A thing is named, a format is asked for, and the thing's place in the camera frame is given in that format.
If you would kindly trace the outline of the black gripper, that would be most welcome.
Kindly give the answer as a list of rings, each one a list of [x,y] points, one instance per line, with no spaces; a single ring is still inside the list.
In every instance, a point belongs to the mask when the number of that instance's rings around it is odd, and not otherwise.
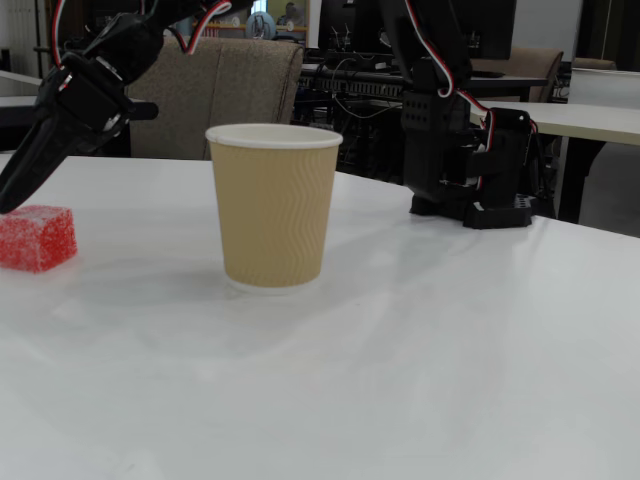
[[[1,212],[28,200],[75,151],[96,151],[119,136],[136,111],[110,64],[70,52],[42,81],[35,123],[1,173]]]

